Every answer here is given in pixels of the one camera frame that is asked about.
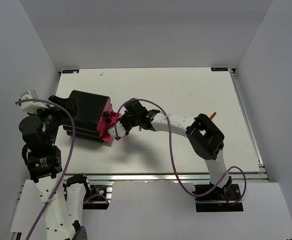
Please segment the aluminium table edge rail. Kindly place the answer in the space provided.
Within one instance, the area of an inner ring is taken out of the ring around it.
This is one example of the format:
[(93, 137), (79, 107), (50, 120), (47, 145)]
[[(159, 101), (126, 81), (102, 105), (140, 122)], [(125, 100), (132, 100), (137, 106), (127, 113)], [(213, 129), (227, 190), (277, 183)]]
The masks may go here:
[[(266, 173), (246, 173), (247, 180), (258, 181), (268, 180)], [(93, 181), (155, 181), (155, 180), (169, 180), (176, 181), (174, 174), (141, 174), (141, 175), (87, 175), (88, 179)], [(199, 181), (210, 180), (208, 174), (181, 174), (179, 179), (182, 181)]]

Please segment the pink bottom drawer tray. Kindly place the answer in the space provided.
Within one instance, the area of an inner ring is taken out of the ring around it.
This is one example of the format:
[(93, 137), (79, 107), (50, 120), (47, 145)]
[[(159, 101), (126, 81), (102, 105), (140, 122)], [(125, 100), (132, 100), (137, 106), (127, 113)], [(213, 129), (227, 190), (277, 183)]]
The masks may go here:
[(105, 130), (105, 131), (103, 132), (103, 134), (100, 136), (100, 138), (101, 138), (101, 140), (102, 140), (102, 143), (104, 143), (104, 144), (109, 144), (109, 145), (111, 145), (112, 142), (113, 142), (113, 140), (114, 140), (114, 139), (110, 136), (110, 134), (108, 133), (107, 130)]

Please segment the blue logo sticker right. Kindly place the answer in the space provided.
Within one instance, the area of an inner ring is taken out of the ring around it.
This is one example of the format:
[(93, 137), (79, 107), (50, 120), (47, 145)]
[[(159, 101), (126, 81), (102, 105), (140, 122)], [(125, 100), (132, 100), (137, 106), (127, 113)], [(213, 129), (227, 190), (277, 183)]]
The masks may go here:
[(211, 67), (210, 68), (212, 72), (227, 72), (227, 67)]

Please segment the blue logo sticker left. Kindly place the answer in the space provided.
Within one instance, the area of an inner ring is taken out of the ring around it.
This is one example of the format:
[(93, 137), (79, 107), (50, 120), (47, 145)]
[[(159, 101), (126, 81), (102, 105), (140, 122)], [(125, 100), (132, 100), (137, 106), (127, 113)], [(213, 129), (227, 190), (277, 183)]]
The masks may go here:
[(62, 71), (62, 74), (78, 74), (79, 70), (78, 69), (64, 69)]

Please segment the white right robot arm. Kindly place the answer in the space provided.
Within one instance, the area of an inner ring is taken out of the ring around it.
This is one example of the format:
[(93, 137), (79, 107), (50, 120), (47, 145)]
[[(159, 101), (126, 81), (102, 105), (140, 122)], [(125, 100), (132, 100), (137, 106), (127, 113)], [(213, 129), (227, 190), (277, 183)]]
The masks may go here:
[(115, 118), (113, 138), (119, 140), (128, 135), (134, 127), (147, 131), (167, 132), (170, 137), (179, 135), (189, 140), (194, 152), (205, 161), (210, 176), (209, 193), (221, 200), (230, 193), (231, 176), (226, 169), (223, 148), (224, 134), (205, 114), (186, 118), (169, 115), (162, 107), (148, 110), (141, 103), (142, 99), (132, 98), (122, 104), (125, 112)]

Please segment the black drawer organizer box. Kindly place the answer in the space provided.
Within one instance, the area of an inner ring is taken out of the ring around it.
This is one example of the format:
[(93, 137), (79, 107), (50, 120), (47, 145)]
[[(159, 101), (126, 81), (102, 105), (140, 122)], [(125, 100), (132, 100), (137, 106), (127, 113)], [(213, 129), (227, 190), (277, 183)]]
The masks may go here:
[(77, 98), (78, 112), (74, 119), (75, 137), (102, 143), (97, 129), (101, 110), (109, 96), (73, 90), (70, 97)]

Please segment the blue logo sticker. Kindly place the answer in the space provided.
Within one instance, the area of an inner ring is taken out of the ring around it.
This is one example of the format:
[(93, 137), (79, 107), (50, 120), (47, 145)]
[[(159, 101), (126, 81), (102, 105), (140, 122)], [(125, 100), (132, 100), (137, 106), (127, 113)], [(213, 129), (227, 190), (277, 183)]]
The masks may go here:
[(78, 69), (64, 69), (62, 71), (62, 74), (78, 74), (79, 70)]
[(211, 67), (210, 68), (212, 72), (227, 72), (227, 67)]

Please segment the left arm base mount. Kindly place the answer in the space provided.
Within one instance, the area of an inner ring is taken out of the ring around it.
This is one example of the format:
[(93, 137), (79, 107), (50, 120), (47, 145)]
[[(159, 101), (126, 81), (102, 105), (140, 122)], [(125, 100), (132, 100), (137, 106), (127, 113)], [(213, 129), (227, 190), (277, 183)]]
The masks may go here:
[(112, 196), (112, 182), (91, 182), (91, 194), (85, 198), (84, 210), (106, 210)]

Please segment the pink drawer tray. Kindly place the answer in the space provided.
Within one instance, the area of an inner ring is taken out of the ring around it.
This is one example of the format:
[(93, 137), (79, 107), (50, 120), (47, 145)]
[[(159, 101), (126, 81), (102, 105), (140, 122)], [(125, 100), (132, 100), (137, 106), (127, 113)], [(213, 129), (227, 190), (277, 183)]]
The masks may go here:
[(103, 134), (100, 136), (100, 138), (101, 138), (101, 140), (102, 140), (102, 143), (104, 143), (104, 144), (109, 144), (109, 145), (111, 145), (112, 142), (113, 142), (113, 140), (114, 140), (114, 139), (110, 136), (110, 134), (108, 133), (107, 130), (105, 130), (105, 131), (103, 132)]
[(105, 111), (101, 115), (101, 128), (99, 130), (100, 136), (105, 135), (108, 132), (108, 129), (114, 125), (115, 118), (117, 113), (112, 111)]

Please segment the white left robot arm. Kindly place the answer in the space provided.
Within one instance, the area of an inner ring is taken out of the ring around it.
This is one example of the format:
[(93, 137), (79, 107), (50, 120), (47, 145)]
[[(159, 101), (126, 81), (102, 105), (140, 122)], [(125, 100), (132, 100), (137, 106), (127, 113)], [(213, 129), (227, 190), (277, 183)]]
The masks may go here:
[(37, 223), (44, 218), (46, 239), (86, 240), (82, 211), (83, 201), (91, 195), (91, 187), (83, 173), (63, 182), (74, 144), (70, 146), (65, 165), (62, 165), (61, 150), (56, 146), (60, 126), (70, 123), (72, 134), (76, 134), (73, 119), (78, 112), (76, 99), (52, 95), (43, 100), (35, 91), (28, 90), (16, 104), (27, 113), (19, 124), (25, 143), (22, 158), (43, 205), (26, 238), (30, 239)]

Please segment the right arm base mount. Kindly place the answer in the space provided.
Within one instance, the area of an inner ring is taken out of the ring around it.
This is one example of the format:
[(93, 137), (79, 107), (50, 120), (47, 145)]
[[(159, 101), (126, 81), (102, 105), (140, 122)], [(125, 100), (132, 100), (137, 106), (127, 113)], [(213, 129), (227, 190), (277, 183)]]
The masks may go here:
[(242, 212), (241, 192), (238, 184), (232, 184), (228, 192), (222, 196), (211, 192), (203, 197), (195, 198), (197, 213)]

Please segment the pink top drawer front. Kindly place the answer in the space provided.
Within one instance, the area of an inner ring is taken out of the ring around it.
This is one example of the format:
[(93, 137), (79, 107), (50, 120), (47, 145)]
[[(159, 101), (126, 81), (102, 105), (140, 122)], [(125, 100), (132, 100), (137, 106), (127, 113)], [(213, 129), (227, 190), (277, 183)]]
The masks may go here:
[[(103, 114), (103, 112), (107, 112), (107, 111), (112, 111), (111, 99), (109, 97), (105, 101), (105, 104), (103, 106), (103, 109), (101, 110), (101, 115)], [(100, 118), (99, 118), (98, 125), (97, 125), (98, 131), (101, 128), (101, 120), (100, 120)]]

